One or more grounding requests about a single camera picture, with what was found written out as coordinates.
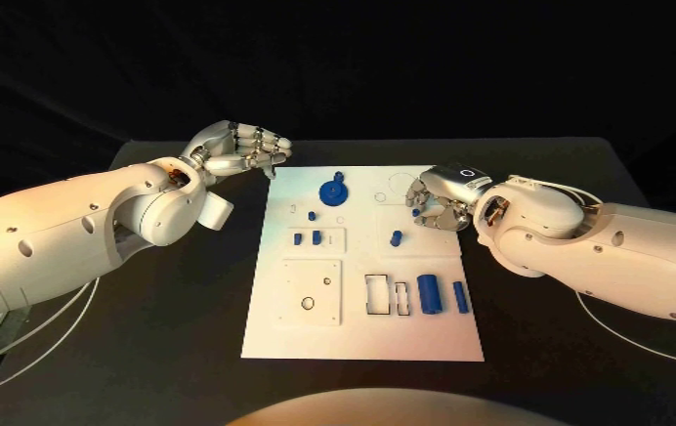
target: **robotic hand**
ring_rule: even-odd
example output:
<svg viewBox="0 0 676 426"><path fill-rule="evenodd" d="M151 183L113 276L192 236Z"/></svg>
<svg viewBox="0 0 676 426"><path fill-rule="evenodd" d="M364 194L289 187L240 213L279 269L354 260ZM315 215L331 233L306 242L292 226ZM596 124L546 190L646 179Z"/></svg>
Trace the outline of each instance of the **robotic hand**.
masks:
<svg viewBox="0 0 676 426"><path fill-rule="evenodd" d="M422 172L404 202L414 224L461 231L471 219L478 243L517 275L550 275L579 293L674 320L676 215L520 176L491 183L459 164ZM429 196L445 207L436 217L422 216Z"/></svg>
<svg viewBox="0 0 676 426"><path fill-rule="evenodd" d="M0 197L0 313L76 289L195 222L217 231L231 204L207 187L252 168L273 178L289 148L267 130L220 121L178 157Z"/></svg>

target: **table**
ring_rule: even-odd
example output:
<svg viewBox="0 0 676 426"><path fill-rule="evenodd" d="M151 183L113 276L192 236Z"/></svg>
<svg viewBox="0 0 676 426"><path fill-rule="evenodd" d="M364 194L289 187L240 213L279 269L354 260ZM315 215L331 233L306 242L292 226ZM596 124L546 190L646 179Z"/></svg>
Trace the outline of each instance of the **table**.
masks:
<svg viewBox="0 0 676 426"><path fill-rule="evenodd" d="M181 151L126 144L112 168ZM606 201L645 205L608 143L595 138L296 142L288 165L461 161L495 180L517 173ZM260 172L214 187L234 210L220 232L195 225L171 246L143 250L100 279L90 310L43 362L0 388L2 425L223 424L290 398L354 387L437 390L517 405L572 424L671 424L676 362L615 338L548 277L523 278L459 234L485 362L241 360L243 329L267 192ZM30 329L63 298L34 306ZM587 302L622 328L676 325ZM21 345L6 377L63 333L79 309Z"/></svg>

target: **small blue part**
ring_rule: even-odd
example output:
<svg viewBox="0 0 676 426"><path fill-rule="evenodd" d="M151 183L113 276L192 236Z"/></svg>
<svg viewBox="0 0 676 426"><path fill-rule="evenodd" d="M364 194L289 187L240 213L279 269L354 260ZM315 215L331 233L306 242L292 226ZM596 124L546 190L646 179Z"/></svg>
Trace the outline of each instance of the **small blue part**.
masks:
<svg viewBox="0 0 676 426"><path fill-rule="evenodd" d="M442 312L439 286L433 275L420 275L417 277L417 292L422 314L439 314Z"/></svg>
<svg viewBox="0 0 676 426"><path fill-rule="evenodd" d="M403 234L400 233L400 231L391 232L391 238L390 238L391 247L399 247L401 237L403 237Z"/></svg>
<svg viewBox="0 0 676 426"><path fill-rule="evenodd" d="M341 172L335 172L334 179L319 187L319 199L326 206L339 206L347 200L347 187L342 180Z"/></svg>
<svg viewBox="0 0 676 426"><path fill-rule="evenodd" d="M453 282L455 300L458 301L458 311L461 314L468 314L466 299L463 298L463 289L461 288L461 281Z"/></svg>

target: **white robotic arm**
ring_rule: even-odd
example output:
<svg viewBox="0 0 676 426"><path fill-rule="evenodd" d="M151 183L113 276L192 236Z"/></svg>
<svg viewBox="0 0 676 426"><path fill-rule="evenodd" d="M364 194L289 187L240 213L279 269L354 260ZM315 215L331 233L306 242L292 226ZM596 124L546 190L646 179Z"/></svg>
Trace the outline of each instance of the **white robotic arm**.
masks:
<svg viewBox="0 0 676 426"><path fill-rule="evenodd" d="M580 194L596 203L584 205ZM429 196L446 208L435 217L422 213ZM579 293L676 320L674 214L600 203L577 189L518 176L492 186L461 165L420 174L406 204L414 223L440 230L463 229L472 215L478 243L517 275L550 275Z"/></svg>
<svg viewBox="0 0 676 426"><path fill-rule="evenodd" d="M220 121L164 157L0 197L0 313L81 286L194 223L218 230L231 211L207 187L252 168L275 175L290 142Z"/></svg>

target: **black backdrop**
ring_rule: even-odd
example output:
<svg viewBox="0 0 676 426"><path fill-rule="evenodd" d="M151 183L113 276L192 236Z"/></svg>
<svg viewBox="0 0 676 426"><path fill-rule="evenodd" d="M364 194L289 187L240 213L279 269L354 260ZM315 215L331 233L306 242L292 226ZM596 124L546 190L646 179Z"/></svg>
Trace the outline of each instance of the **black backdrop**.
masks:
<svg viewBox="0 0 676 426"><path fill-rule="evenodd" d="M226 118L290 139L599 136L668 208L671 23L672 0L0 0L2 192Z"/></svg>

